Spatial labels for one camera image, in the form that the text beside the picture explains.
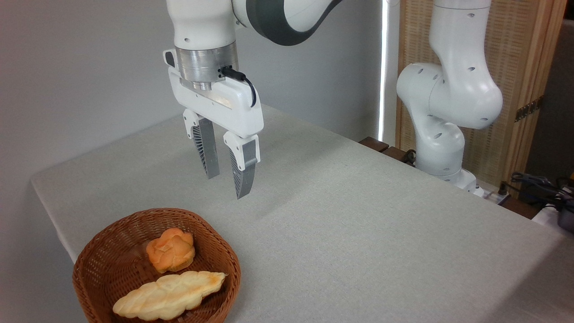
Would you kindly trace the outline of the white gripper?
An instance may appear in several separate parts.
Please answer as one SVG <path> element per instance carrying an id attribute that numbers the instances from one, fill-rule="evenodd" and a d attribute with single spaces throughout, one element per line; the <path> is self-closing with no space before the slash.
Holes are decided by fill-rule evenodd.
<path id="1" fill-rule="evenodd" d="M 226 78 L 211 90 L 193 88 L 178 69 L 175 50 L 163 53 L 174 97 L 183 105 L 185 129 L 193 140 L 207 178 L 220 174 L 213 123 L 227 129 L 224 143 L 231 156 L 236 198 L 250 193 L 261 161 L 258 133 L 264 129 L 264 116 L 255 88 L 246 82 Z"/>

